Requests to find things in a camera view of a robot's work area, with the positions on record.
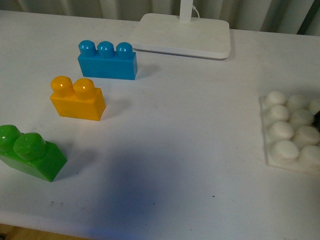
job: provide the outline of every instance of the block stud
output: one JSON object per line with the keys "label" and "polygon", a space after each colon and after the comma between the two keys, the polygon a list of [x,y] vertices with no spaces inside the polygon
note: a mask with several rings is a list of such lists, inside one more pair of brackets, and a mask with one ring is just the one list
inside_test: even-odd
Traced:
{"label": "block stud", "polygon": [[266,113],[265,119],[269,124],[273,124],[278,121],[287,121],[290,117],[289,110],[283,105],[274,105]]}
{"label": "block stud", "polygon": [[320,111],[320,98],[316,98],[309,103],[308,109],[311,114],[315,115]]}
{"label": "block stud", "polygon": [[294,129],[285,121],[277,121],[268,129],[268,135],[273,141],[289,140],[294,135]]}
{"label": "block stud", "polygon": [[295,110],[289,119],[289,123],[294,129],[298,129],[303,125],[311,125],[314,121],[314,116],[306,109]]}
{"label": "block stud", "polygon": [[87,58],[94,57],[97,54],[95,43],[90,40],[80,42],[79,50],[80,54]]}
{"label": "block stud", "polygon": [[292,113],[298,109],[306,109],[309,105],[309,101],[306,96],[296,94],[296,95],[290,96],[285,105],[289,109],[289,111]]}
{"label": "block stud", "polygon": [[299,148],[307,145],[316,145],[320,142],[320,134],[312,126],[301,126],[295,131],[292,141]]}
{"label": "block stud", "polygon": [[310,172],[320,171],[320,148],[314,145],[305,146],[297,161]]}
{"label": "block stud", "polygon": [[264,104],[267,107],[272,107],[274,105],[284,105],[287,101],[287,97],[280,91],[270,92],[264,99]]}
{"label": "block stud", "polygon": [[130,43],[121,42],[116,46],[116,55],[121,60],[128,60],[133,57],[134,51]]}
{"label": "block stud", "polygon": [[102,41],[98,45],[98,55],[103,59],[111,59],[115,55],[114,45],[109,41]]}
{"label": "block stud", "polygon": [[74,93],[81,100],[92,99],[96,95],[95,84],[88,78],[80,78],[73,85]]}
{"label": "block stud", "polygon": [[22,133],[14,125],[0,126],[0,152],[13,152],[13,145],[21,135]]}
{"label": "block stud", "polygon": [[30,132],[14,142],[13,150],[26,162],[32,162],[46,154],[46,142],[39,133]]}
{"label": "block stud", "polygon": [[296,160],[299,149],[292,141],[280,140],[272,146],[270,153],[275,161],[287,165]]}
{"label": "block stud", "polygon": [[71,96],[74,93],[72,81],[66,76],[57,76],[51,82],[52,90],[61,98]]}

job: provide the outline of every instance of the lamp base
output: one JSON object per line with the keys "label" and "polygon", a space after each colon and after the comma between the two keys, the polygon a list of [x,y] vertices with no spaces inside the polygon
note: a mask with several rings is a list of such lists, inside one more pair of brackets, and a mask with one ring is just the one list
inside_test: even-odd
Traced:
{"label": "lamp base", "polygon": [[142,17],[129,39],[136,50],[226,59],[231,51],[230,29],[226,21],[148,13]]}

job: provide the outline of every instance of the green building block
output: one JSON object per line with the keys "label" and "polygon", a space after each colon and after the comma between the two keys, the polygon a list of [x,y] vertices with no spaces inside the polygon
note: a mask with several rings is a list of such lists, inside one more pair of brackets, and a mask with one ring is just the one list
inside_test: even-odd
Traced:
{"label": "green building block", "polygon": [[56,144],[40,134],[23,134],[14,125],[0,126],[0,159],[9,167],[52,182],[67,162]]}

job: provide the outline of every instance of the yellow building block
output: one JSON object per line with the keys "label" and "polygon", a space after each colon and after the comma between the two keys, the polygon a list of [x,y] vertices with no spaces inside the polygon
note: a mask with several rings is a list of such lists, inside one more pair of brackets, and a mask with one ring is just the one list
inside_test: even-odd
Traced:
{"label": "yellow building block", "polygon": [[69,77],[57,76],[51,87],[50,99],[61,117],[100,121],[106,103],[92,80],[81,78],[72,84]]}

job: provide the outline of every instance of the blue building block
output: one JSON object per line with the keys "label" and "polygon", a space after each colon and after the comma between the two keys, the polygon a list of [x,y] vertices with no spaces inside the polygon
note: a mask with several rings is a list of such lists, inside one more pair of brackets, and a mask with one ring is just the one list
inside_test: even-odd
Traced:
{"label": "blue building block", "polygon": [[96,46],[90,40],[79,44],[78,61],[84,77],[135,80],[138,71],[136,53],[127,42],[114,45],[102,41]]}

